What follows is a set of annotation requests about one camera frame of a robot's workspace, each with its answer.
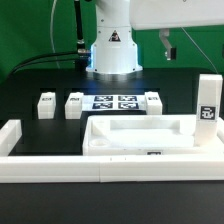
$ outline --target printed symbol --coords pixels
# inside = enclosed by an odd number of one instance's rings
[[[158,100],[158,97],[149,97],[149,100]]]
[[[71,98],[70,101],[79,101],[80,98]]]
[[[50,101],[51,98],[43,98],[42,100],[43,100],[43,101]]]
[[[113,103],[94,103],[93,108],[94,110],[105,110],[113,108]]]
[[[128,109],[128,110],[138,110],[138,104],[137,103],[118,103],[119,109]]]
[[[119,101],[137,101],[136,96],[118,96]]]
[[[113,101],[113,96],[95,96],[94,101]]]
[[[114,30],[114,32],[113,32],[113,34],[111,35],[109,41],[110,41],[110,42],[121,42],[120,37],[118,36],[116,30]]]
[[[215,107],[201,106],[201,120],[215,120]]]
[[[157,155],[162,155],[162,152],[147,152],[147,155],[150,155],[150,156],[157,156]]]

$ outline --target white container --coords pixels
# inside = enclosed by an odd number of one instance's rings
[[[89,117],[83,153],[102,155],[223,154],[224,122],[212,144],[195,146],[195,115]]]

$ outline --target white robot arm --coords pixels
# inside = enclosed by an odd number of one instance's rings
[[[114,80],[142,70],[132,40],[129,6],[130,0],[96,0],[97,39],[88,73]]]
[[[97,39],[92,45],[89,74],[125,79],[141,71],[136,30],[224,24],[223,0],[96,0]],[[160,33],[166,47],[167,30]]]

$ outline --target white block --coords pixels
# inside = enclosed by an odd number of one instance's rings
[[[99,158],[9,156],[0,158],[0,183],[99,182]]]
[[[219,180],[223,168],[219,155],[111,156],[100,164],[100,181]]]
[[[196,146],[212,143],[217,135],[221,93],[221,75],[200,75],[194,143]]]
[[[80,119],[82,113],[83,93],[71,93],[65,104],[66,119]]]
[[[163,105],[157,92],[146,92],[146,112],[148,115],[161,115]]]
[[[21,136],[21,121],[9,120],[0,130],[0,156],[8,156]]]
[[[55,93],[53,92],[42,93],[39,103],[37,105],[38,118],[53,119],[55,113],[55,107],[56,107]]]

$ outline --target green wall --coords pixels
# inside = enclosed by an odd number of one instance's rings
[[[50,15],[53,0],[0,1],[0,81],[22,60],[52,52],[50,44]],[[90,47],[96,37],[95,5],[81,1],[85,41]],[[76,27],[73,0],[58,0],[55,12],[56,51],[76,48]],[[188,28],[187,31],[217,66],[224,71],[222,48],[224,26]],[[165,49],[159,40],[159,31],[133,32],[139,45],[139,62],[145,68],[152,67],[203,67],[212,69],[201,53],[180,29],[171,29],[170,41],[178,49],[176,61],[167,61]],[[72,62],[61,63],[72,67]],[[55,64],[39,65],[56,67]]]

